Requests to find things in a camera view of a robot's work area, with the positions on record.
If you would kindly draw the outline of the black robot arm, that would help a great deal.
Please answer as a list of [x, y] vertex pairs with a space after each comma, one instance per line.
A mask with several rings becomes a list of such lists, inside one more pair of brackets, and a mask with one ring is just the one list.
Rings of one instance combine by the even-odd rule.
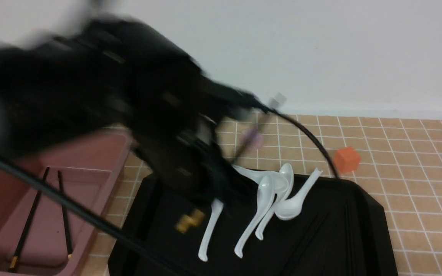
[[0, 156], [20, 159], [119, 123], [171, 190], [196, 203], [251, 202], [256, 183], [223, 157], [215, 132], [241, 98], [146, 23], [95, 19], [30, 48], [0, 46]]

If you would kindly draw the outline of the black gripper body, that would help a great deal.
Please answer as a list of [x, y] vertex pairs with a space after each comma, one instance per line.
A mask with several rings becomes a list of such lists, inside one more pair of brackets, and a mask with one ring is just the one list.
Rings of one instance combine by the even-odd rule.
[[216, 127], [231, 111], [258, 107], [258, 98], [205, 77], [151, 81], [140, 89], [129, 128], [135, 152], [160, 182], [199, 205], [251, 202], [256, 184], [223, 157]]

